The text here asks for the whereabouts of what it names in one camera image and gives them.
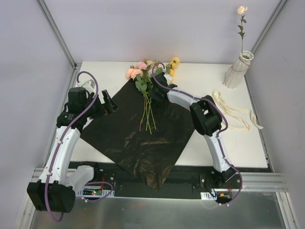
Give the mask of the cream printed ribbon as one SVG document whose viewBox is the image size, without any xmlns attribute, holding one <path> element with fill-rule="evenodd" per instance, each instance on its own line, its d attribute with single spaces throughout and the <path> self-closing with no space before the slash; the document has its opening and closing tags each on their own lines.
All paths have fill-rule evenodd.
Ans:
<svg viewBox="0 0 305 229">
<path fill-rule="evenodd" d="M 250 117 L 250 120 L 257 129 L 262 130 L 264 127 L 260 126 L 257 122 L 257 117 L 253 110 L 251 109 L 244 109 L 244 108 L 234 108 L 228 105 L 225 100 L 222 98 L 221 93 L 219 91 L 214 91 L 212 94 L 213 100 L 218 104 L 218 106 L 225 112 L 226 115 L 236 119 L 239 121 L 242 126 L 236 126 L 236 125 L 228 125 L 228 128 L 231 130 L 235 131 L 240 131 L 240 132 L 249 132 L 251 129 L 251 126 L 248 122 L 246 122 L 244 119 L 241 117 L 237 116 L 235 113 L 243 113 L 247 114 Z"/>
</svg>

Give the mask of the black wrapping paper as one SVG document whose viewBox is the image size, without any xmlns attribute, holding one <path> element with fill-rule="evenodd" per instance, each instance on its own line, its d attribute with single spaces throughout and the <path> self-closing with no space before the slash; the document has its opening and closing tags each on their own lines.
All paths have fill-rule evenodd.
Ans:
<svg viewBox="0 0 305 229">
<path fill-rule="evenodd" d="M 112 98 L 119 109 L 93 119 L 81 139 L 121 168 L 159 191 L 194 132 L 191 113 L 168 101 L 153 101 L 150 127 L 133 81 Z"/>
</svg>

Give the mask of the cream rose stem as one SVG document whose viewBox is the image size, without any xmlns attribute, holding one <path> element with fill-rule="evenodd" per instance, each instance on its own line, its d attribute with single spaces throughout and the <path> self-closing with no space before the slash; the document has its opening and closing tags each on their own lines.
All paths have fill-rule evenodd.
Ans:
<svg viewBox="0 0 305 229">
<path fill-rule="evenodd" d="M 240 23 L 237 25 L 237 27 L 239 28 L 238 34 L 241 37 L 241 52 L 243 52 L 243 47 L 244 47 L 244 37 L 245 37 L 244 24 L 247 23 L 247 20 L 245 19 L 245 13 L 247 12 L 247 10 L 248 10 L 247 6 L 240 6 L 236 10 L 236 13 L 240 16 Z"/>
</svg>

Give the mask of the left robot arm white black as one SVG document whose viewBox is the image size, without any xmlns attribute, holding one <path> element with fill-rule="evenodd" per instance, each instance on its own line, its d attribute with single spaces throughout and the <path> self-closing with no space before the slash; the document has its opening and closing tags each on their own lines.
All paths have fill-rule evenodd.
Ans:
<svg viewBox="0 0 305 229">
<path fill-rule="evenodd" d="M 56 139 L 49 160 L 37 182 L 30 182 L 27 193 L 39 211 L 69 213 L 76 194 L 88 183 L 101 180 L 96 164 L 82 163 L 68 176 L 71 156 L 83 127 L 89 119 L 109 115 L 118 110 L 107 90 L 102 91 L 104 103 L 91 86 L 74 87 L 68 92 L 68 101 L 57 118 Z"/>
</svg>

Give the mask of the pink rose cluster stem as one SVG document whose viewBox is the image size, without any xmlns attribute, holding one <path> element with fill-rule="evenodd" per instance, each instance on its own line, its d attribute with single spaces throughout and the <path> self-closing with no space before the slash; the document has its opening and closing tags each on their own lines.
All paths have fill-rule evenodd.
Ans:
<svg viewBox="0 0 305 229">
<path fill-rule="evenodd" d="M 149 60 L 144 60 L 143 62 L 138 62 L 135 66 L 131 65 L 129 70 L 126 73 L 126 78 L 132 79 L 135 82 L 135 86 L 137 89 L 140 88 L 140 83 L 137 82 L 137 79 L 141 78 L 142 70 L 147 70 L 148 75 L 151 78 L 152 68 L 154 67 L 154 63 Z"/>
</svg>

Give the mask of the peach rose pair stem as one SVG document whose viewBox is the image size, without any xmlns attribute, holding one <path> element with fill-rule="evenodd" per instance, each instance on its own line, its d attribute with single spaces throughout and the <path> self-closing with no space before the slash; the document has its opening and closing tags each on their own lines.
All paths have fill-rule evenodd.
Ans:
<svg viewBox="0 0 305 229">
<path fill-rule="evenodd" d="M 145 69 L 136 69 L 133 65 L 126 73 L 128 80 L 132 79 L 135 83 L 136 89 L 142 94 L 143 97 L 143 114 L 140 120 L 139 130 L 144 126 L 145 131 L 152 134 L 152 129 L 156 130 L 155 119 L 152 110 L 152 98 L 150 93 L 153 90 L 153 84 Z"/>
</svg>

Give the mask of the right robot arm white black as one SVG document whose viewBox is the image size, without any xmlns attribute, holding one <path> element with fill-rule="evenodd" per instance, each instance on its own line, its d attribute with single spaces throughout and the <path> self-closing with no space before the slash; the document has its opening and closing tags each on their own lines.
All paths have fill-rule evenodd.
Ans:
<svg viewBox="0 0 305 229">
<path fill-rule="evenodd" d="M 152 94 L 156 98 L 166 98 L 170 103 L 190 111 L 195 130 L 204 136 L 208 144 L 216 173 L 214 182 L 219 188 L 226 188 L 231 184 L 236 171 L 226 152 L 221 134 L 224 116 L 213 98 L 209 95 L 200 98 L 183 91 L 175 84 L 168 84 L 164 73 L 152 77 L 152 83 Z"/>
</svg>

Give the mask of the pink rose green stem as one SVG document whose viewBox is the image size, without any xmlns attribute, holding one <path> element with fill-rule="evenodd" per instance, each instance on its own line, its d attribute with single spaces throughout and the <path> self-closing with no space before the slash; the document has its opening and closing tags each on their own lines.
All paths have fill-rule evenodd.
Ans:
<svg viewBox="0 0 305 229">
<path fill-rule="evenodd" d="M 144 101 L 143 115 L 140 121 L 140 130 L 142 126 L 146 125 L 145 130 L 152 134 L 150 121 L 152 121 L 153 127 L 156 129 L 152 111 L 152 98 L 150 97 L 150 92 L 152 92 L 153 84 L 147 70 L 142 70 L 141 78 L 137 79 L 137 82 L 140 83 L 140 88 L 138 90 L 142 93 Z"/>
</svg>

